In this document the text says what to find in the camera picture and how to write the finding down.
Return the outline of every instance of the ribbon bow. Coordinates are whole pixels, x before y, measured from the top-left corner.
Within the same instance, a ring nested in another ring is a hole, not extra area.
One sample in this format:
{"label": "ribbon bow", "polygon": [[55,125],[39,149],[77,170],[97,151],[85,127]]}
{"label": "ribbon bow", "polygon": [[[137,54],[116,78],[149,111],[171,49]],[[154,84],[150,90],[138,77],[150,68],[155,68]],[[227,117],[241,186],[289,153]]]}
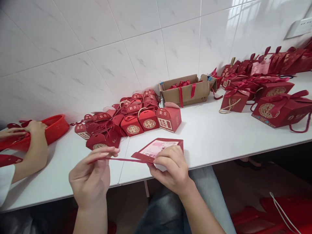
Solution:
{"label": "ribbon bow", "polygon": [[235,86],[227,86],[224,90],[226,91],[230,91],[228,93],[226,93],[224,95],[225,98],[229,98],[231,96],[233,96],[237,91],[239,90],[243,90],[243,91],[246,91],[246,92],[249,92],[249,93],[255,93],[251,90],[249,90],[248,88],[254,88],[255,86],[257,86],[255,83],[253,82],[240,82],[238,84],[236,84]]}
{"label": "ribbon bow", "polygon": [[270,113],[272,114],[272,116],[276,116],[280,109],[285,106],[289,100],[294,100],[298,102],[312,102],[312,100],[310,99],[307,99],[305,97],[303,98],[303,96],[306,96],[308,94],[309,92],[307,90],[302,90],[293,95],[283,93],[272,96],[269,99],[269,102],[274,102],[274,107],[270,110]]}

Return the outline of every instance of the red bow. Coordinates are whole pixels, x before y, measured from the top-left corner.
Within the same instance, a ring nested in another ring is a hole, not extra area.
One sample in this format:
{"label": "red bow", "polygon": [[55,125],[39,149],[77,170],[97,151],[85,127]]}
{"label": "red bow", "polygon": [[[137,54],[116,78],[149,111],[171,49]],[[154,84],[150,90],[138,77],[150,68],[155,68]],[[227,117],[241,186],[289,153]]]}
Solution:
{"label": "red bow", "polygon": [[169,89],[184,87],[184,86],[187,86],[187,85],[189,85],[189,84],[190,84],[189,80],[187,80],[187,81],[180,81],[180,83],[179,83],[178,85],[177,85],[177,84],[174,84],[174,85],[172,85]]}
{"label": "red bow", "polygon": [[233,96],[239,90],[243,90],[243,91],[246,91],[249,93],[255,93],[255,92],[249,90],[250,88],[254,88],[255,86],[256,86],[256,84],[253,82],[244,83],[244,84],[241,84],[240,86],[238,86],[238,84],[236,84],[235,86],[227,86],[224,90],[230,91],[230,92],[226,93],[224,95],[224,97],[229,98],[229,97]]}
{"label": "red bow", "polygon": [[290,94],[277,94],[272,96],[269,99],[269,102],[274,102],[274,107],[270,110],[272,116],[276,116],[276,114],[280,111],[280,109],[291,99],[298,102],[312,102],[312,100],[303,98],[303,96],[308,95],[309,92],[307,90],[299,91],[293,95]]}

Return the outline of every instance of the wall switch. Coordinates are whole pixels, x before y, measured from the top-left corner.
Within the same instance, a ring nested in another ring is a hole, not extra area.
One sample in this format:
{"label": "wall switch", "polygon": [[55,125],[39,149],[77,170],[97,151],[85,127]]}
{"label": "wall switch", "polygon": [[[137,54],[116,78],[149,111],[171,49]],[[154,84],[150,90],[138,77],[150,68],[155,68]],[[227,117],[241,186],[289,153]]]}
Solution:
{"label": "wall switch", "polygon": [[312,30],[312,17],[295,21],[285,39],[310,33]]}

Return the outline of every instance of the tiled wall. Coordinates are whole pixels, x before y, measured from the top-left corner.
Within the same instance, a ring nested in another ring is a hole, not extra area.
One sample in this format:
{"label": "tiled wall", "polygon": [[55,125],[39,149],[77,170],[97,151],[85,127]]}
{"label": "tiled wall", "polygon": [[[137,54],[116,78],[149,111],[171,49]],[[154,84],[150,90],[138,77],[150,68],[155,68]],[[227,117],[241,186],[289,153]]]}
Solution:
{"label": "tiled wall", "polygon": [[0,10],[0,119],[69,122],[283,40],[312,0],[7,0]]}

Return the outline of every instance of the red plastic basket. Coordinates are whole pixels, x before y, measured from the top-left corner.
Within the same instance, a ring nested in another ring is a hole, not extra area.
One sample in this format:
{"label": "red plastic basket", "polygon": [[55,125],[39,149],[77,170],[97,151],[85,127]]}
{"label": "red plastic basket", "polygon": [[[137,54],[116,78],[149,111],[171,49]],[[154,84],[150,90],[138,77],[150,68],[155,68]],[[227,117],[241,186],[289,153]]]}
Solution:
{"label": "red plastic basket", "polygon": [[[53,143],[69,130],[69,124],[65,120],[65,115],[55,115],[42,120],[48,127],[45,131],[46,141],[49,144]],[[21,141],[15,142],[20,136],[10,137],[0,142],[0,150],[13,149],[27,152],[30,146],[31,136],[25,137]]]}

